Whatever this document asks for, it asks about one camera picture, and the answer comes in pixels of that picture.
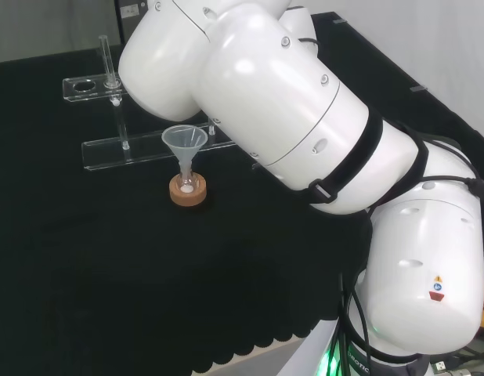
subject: black tablecloth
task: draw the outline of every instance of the black tablecloth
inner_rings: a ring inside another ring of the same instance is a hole
[[[331,70],[484,176],[484,139],[336,18],[315,17]],[[172,159],[85,171],[81,143],[116,136],[111,105],[65,103],[61,81],[101,70],[94,51],[0,64],[0,375],[187,375],[335,318],[367,216],[312,210],[236,147],[196,158],[195,210],[168,198]],[[134,104],[126,117],[134,133],[169,125]]]

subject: black cable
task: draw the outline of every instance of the black cable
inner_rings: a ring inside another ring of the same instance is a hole
[[[480,355],[480,352],[475,351],[474,349],[470,349],[468,346],[465,346],[463,348],[463,350],[466,351],[466,352],[468,352],[468,353],[470,353],[470,354],[472,354],[472,355]]]
[[[341,366],[341,376],[350,376],[350,363],[348,356],[348,348],[346,345],[346,335],[345,332],[340,329],[339,335],[339,353],[340,353],[340,366]]]
[[[362,329],[364,332],[364,341],[366,342],[367,365],[369,367],[370,375],[372,376],[371,370],[373,369],[373,367],[370,359],[370,345],[369,345],[369,333],[367,330],[367,321],[366,321],[366,316],[364,315],[363,308],[360,305],[360,299],[359,299],[359,296],[357,295],[357,291],[355,290],[355,286],[352,289],[352,296],[353,296],[353,300],[355,301],[355,304],[357,305],[357,309],[359,310],[360,321],[362,322]]]
[[[484,352],[481,352],[474,356],[460,356],[460,358],[464,360],[463,363],[467,363],[471,360],[484,360]]]
[[[320,43],[319,41],[317,41],[316,39],[313,39],[313,38],[299,38],[298,39],[301,43],[306,43],[306,42],[310,42],[310,43],[314,43],[317,45],[317,47],[319,48],[319,54],[320,52],[323,50],[322,48],[322,43]]]
[[[336,367],[336,374],[335,374],[335,376],[338,376],[339,375],[339,368],[340,367]]]
[[[471,169],[471,171],[472,171],[472,172],[474,173],[474,175],[475,175],[475,178],[480,179],[479,172],[477,171],[477,169],[476,169],[476,168],[473,166],[473,164],[472,164],[472,163],[470,163],[470,161],[469,161],[467,158],[465,158],[465,157],[463,156],[463,154],[461,154],[461,153],[459,153],[459,152],[455,151],[455,149],[453,149],[453,148],[451,148],[451,147],[447,146],[446,144],[440,143],[440,142],[435,141],[435,140],[433,140],[433,139],[429,139],[428,137],[423,137],[423,140],[424,140],[426,143],[430,143],[431,145],[434,145],[434,146],[440,147],[441,149],[447,150],[447,151],[449,151],[450,153],[452,153],[452,154],[454,154],[455,156],[457,156],[458,158],[460,158],[460,159],[463,161],[463,163],[465,163],[465,164],[468,166],[468,168],[470,168],[470,169]]]
[[[460,182],[465,184],[468,184],[470,182],[469,178],[463,178],[461,176],[449,176],[449,175],[427,176],[425,178],[421,178],[422,182],[431,182],[431,181],[439,181],[439,180],[447,180],[451,182]]]
[[[366,267],[367,267],[367,262],[361,265],[361,267],[359,268],[359,270],[355,275],[355,279],[354,279],[355,282],[359,279],[359,275],[366,269]],[[350,305],[350,299],[347,300],[345,309],[343,310],[340,309],[341,326],[343,328],[343,331],[349,335],[350,337],[349,340],[355,343],[365,353],[367,353],[366,342],[357,333],[356,329],[353,327],[352,322],[348,317],[349,305]],[[370,350],[371,357],[375,357],[377,360],[380,360],[386,363],[391,363],[391,364],[412,363],[415,360],[419,360],[422,357],[421,354],[413,354],[409,356],[389,355],[373,347],[370,347],[369,350]]]
[[[333,363],[334,352],[336,351],[336,344],[338,343],[339,326],[340,322],[338,321],[336,328],[334,329],[333,336],[330,339],[329,358],[327,359],[327,376],[330,376],[330,366]]]
[[[339,309],[344,315],[348,315],[345,311],[345,303],[348,301],[347,291],[345,290],[345,285],[343,284],[343,274],[339,275],[339,288],[341,292]],[[339,328],[339,357],[340,357],[340,367],[341,376],[350,376],[350,363],[348,356],[348,345],[346,340],[345,331],[342,330],[342,326]]]
[[[367,259],[360,265],[360,267],[357,269],[355,275],[353,276],[353,284],[352,284],[353,287],[355,287],[357,281],[359,280],[360,274],[365,269],[367,269]],[[351,302],[351,299],[348,299],[347,302],[346,302],[346,310],[347,310],[347,312],[350,310],[350,302]]]

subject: acrylic stand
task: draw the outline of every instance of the acrylic stand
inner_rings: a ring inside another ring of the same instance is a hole
[[[80,102],[109,98],[114,109],[118,137],[83,143],[84,168],[94,171],[172,157],[171,150],[162,141],[163,131],[161,130],[128,136],[122,111],[123,96],[127,95],[127,91],[115,73],[107,36],[102,35],[99,40],[106,73],[63,80],[63,97],[66,101]],[[218,129],[212,120],[209,120],[206,124],[198,125],[198,127],[205,130],[209,136],[207,143],[200,150],[201,152],[235,145]]]

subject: white wall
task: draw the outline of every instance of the white wall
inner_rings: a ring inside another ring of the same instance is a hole
[[[0,62],[120,43],[113,0],[0,0]]]
[[[310,9],[312,14],[334,12],[340,0],[293,0],[291,6],[302,5]]]
[[[335,11],[484,136],[484,0],[296,0]]]

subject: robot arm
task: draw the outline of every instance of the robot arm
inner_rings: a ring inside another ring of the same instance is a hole
[[[160,0],[122,55],[120,76],[150,113],[183,121],[202,109],[292,190],[331,175],[369,132],[370,110],[283,24],[289,0]],[[425,176],[474,177],[433,145]],[[410,170],[415,142],[388,122],[365,165],[329,203],[369,208]],[[374,348],[447,353],[479,328],[484,296],[480,202],[462,183],[428,182],[379,207],[359,281]],[[350,316],[362,328],[355,308]]]

